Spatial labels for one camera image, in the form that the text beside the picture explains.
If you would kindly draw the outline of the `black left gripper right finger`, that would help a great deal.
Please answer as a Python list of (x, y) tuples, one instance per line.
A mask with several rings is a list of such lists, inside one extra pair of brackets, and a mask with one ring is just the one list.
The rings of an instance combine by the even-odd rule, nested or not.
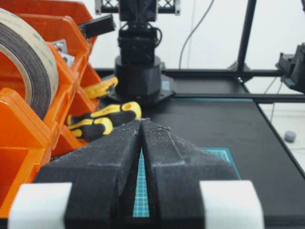
[(150, 215), (162, 229), (262, 229), (251, 181), (234, 165), (148, 119), (141, 121)]

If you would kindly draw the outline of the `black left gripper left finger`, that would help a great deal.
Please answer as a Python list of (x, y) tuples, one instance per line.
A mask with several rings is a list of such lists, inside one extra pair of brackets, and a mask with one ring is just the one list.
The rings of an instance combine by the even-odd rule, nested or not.
[(141, 121), (44, 165), (11, 206), (10, 229), (109, 229), (132, 214)]

